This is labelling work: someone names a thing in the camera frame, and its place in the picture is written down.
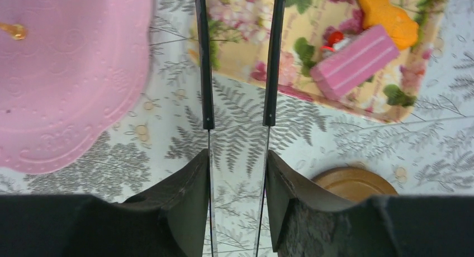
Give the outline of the pink cake slice toy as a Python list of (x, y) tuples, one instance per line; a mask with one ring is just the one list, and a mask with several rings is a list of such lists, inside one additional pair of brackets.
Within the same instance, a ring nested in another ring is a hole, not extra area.
[(334, 46), (336, 51), (317, 63), (310, 74), (323, 96), (335, 101), (400, 55), (381, 25)]

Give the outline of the black metal tongs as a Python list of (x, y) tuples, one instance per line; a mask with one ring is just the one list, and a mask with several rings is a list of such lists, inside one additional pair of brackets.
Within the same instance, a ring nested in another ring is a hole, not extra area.
[[(267, 79), (266, 93), (264, 101), (263, 125), (267, 127), (266, 149), (264, 153), (264, 166), (262, 175), (262, 187), (260, 192), (259, 204), (259, 226), (254, 242), (254, 256), (258, 256), (260, 230), (262, 226), (263, 206), (266, 196), (266, 175), (268, 168), (268, 151), (269, 139), (271, 136), (271, 127), (276, 124), (276, 108), (278, 94), (278, 77), (279, 77), (279, 60), (281, 55), (281, 40), (283, 15), (286, 0), (274, 0), (272, 24), (269, 38), (269, 50), (267, 61)], [(215, 129), (215, 114), (213, 100), (213, 83), (210, 53), (210, 30), (208, 27), (206, 0), (195, 0), (196, 18), (197, 18), (197, 37), (200, 60), (200, 76), (201, 76), (201, 103), (203, 129), (207, 130), (208, 145), (208, 164), (207, 175), (209, 180), (209, 224), (210, 224), (210, 241), (211, 255), (218, 256), (217, 242), (217, 226), (215, 221), (215, 194), (214, 194), (214, 169), (213, 169), (213, 151), (211, 148), (211, 131)]]

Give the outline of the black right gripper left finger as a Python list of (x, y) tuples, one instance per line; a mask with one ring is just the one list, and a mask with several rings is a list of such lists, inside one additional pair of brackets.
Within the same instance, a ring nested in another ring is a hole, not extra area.
[(121, 203), (88, 194), (2, 195), (2, 256), (201, 256), (210, 179), (204, 149)]

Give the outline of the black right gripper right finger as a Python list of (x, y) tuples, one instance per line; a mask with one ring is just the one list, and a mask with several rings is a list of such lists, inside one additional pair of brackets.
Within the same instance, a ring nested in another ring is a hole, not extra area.
[(279, 256), (472, 256), (473, 197), (378, 195), (354, 203), (267, 156), (272, 248)]

